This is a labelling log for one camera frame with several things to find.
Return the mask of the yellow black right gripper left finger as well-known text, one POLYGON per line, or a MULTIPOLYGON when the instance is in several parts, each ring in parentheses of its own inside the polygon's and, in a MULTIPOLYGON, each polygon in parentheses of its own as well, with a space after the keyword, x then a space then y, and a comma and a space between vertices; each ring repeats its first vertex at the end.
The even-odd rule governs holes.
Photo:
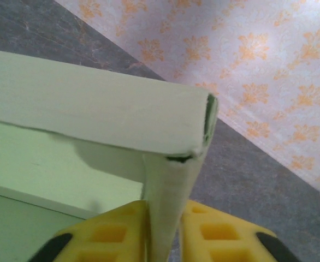
POLYGON ((58 231, 34 261, 146 261, 148 210, 133 201, 58 231))

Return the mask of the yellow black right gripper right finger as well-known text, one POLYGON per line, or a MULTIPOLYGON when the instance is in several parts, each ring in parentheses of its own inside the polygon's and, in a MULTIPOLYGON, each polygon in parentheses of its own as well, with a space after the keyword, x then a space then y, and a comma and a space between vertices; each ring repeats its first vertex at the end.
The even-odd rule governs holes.
POLYGON ((189 200, 179 227, 181 261, 285 262, 297 257, 272 231, 189 200))

